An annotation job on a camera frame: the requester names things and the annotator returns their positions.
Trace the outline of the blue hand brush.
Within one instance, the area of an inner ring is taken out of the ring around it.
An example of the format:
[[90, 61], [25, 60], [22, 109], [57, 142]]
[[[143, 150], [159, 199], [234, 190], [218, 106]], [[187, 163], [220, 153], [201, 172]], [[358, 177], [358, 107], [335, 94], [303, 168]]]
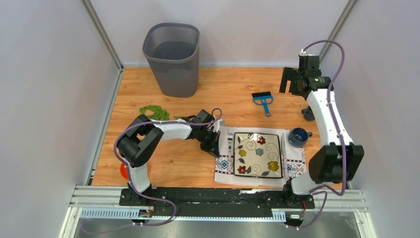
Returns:
[[270, 117], [271, 113], [269, 111], [268, 105], [273, 102], [273, 96], [270, 91], [266, 92], [257, 92], [252, 93], [252, 99], [254, 104], [258, 106], [263, 106], [264, 113], [266, 117]]

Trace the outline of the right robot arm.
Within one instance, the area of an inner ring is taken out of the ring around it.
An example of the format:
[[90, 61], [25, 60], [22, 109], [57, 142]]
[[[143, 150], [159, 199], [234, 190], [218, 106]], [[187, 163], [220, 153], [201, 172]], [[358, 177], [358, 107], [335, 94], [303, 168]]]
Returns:
[[329, 187], [333, 183], [351, 181], [365, 155], [363, 146], [353, 142], [339, 115], [335, 92], [329, 77], [322, 76], [319, 56], [299, 54], [297, 68], [283, 70], [279, 91], [302, 96], [310, 107], [320, 134], [321, 148], [310, 159], [308, 170], [288, 181], [290, 189], [282, 194], [283, 203], [294, 208], [302, 195]]

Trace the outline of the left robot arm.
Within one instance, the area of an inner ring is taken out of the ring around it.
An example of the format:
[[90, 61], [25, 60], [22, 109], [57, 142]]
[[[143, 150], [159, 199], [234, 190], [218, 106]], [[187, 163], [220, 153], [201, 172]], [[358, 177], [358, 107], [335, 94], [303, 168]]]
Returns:
[[220, 116], [201, 110], [197, 115], [175, 120], [153, 120], [146, 115], [137, 116], [116, 138], [113, 152], [127, 168], [128, 184], [133, 190], [132, 199], [140, 206], [151, 200], [148, 188], [147, 162], [162, 141], [194, 139], [200, 149], [218, 158]]

